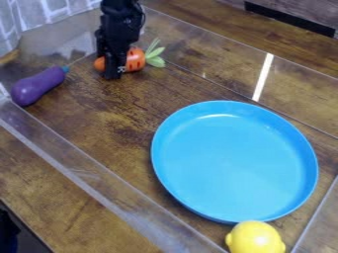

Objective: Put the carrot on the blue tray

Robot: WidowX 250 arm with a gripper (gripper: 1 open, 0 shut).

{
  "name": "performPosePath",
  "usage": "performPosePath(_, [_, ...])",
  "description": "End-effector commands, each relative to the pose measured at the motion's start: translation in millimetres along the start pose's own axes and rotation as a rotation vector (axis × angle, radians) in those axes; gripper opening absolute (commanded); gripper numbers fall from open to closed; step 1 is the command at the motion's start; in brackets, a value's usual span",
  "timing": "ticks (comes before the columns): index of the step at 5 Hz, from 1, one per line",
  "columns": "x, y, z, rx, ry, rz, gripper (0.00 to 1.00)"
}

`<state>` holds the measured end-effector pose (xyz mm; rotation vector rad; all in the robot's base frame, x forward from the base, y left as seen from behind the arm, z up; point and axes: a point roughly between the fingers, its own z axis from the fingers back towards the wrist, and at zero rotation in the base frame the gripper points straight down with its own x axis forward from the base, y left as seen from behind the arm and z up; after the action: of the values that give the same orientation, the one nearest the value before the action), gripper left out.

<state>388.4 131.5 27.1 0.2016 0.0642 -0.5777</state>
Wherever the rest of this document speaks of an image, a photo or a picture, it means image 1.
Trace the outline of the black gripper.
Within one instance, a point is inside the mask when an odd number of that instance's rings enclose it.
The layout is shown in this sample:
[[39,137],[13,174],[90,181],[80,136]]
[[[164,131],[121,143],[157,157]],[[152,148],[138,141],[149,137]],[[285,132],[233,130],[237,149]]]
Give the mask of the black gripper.
[[94,31],[96,57],[104,56],[102,77],[120,79],[125,72],[126,50],[138,40],[145,13],[138,0],[101,0],[100,25]]

